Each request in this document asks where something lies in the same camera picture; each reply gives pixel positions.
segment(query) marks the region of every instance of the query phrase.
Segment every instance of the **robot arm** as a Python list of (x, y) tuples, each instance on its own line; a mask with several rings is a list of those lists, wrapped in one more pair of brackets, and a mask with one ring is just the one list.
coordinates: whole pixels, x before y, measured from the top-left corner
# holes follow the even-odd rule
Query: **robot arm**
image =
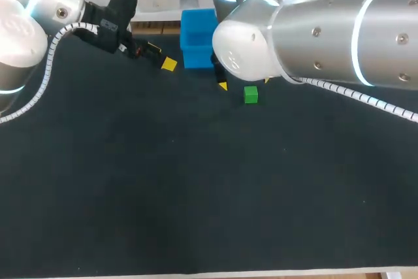
[(418, 89), (418, 0), (214, 2), (221, 21), (215, 53), (244, 80), (284, 76)]
[[(102, 50), (113, 54), (120, 49), (130, 58), (144, 56), (162, 64), (161, 50), (134, 39), (127, 30), (136, 7), (137, 0), (110, 0), (107, 7), (84, 0), (0, 0), (0, 113), (10, 107), (43, 59), (46, 36), (55, 36), (66, 25)], [(98, 27), (80, 28), (83, 25)]]

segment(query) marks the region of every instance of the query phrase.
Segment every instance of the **green cube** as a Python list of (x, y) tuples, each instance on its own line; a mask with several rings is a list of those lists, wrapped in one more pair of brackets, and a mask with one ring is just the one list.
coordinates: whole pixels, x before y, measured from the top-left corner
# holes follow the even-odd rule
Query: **green cube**
[(257, 104), (259, 102), (257, 86), (246, 86), (244, 88), (244, 100), (246, 104)]

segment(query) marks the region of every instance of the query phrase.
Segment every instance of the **yellow block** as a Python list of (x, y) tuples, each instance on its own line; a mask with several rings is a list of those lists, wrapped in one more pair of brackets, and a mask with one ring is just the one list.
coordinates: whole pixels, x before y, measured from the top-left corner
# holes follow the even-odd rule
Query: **yellow block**
[(164, 64), (161, 68), (164, 70), (173, 72), (176, 67), (177, 67), (177, 61), (167, 57), (165, 58)]
[(219, 83), (219, 86), (221, 86), (225, 91), (228, 91), (228, 83), (222, 82), (222, 83)]

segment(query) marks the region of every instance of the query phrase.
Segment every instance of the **dark table surface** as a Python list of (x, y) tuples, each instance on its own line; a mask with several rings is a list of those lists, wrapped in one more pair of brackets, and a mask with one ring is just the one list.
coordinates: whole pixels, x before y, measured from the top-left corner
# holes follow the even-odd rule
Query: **dark table surface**
[(418, 125), (282, 79), (246, 106), (244, 85), (65, 39), (0, 127), (0, 277), (418, 265)]

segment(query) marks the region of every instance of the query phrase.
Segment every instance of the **blue block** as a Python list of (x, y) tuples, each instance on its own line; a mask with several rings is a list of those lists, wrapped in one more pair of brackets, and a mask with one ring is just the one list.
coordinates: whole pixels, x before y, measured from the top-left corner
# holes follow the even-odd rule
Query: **blue block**
[(212, 37), (218, 25), (215, 10), (185, 10), (182, 14), (180, 47), (185, 69), (213, 69)]

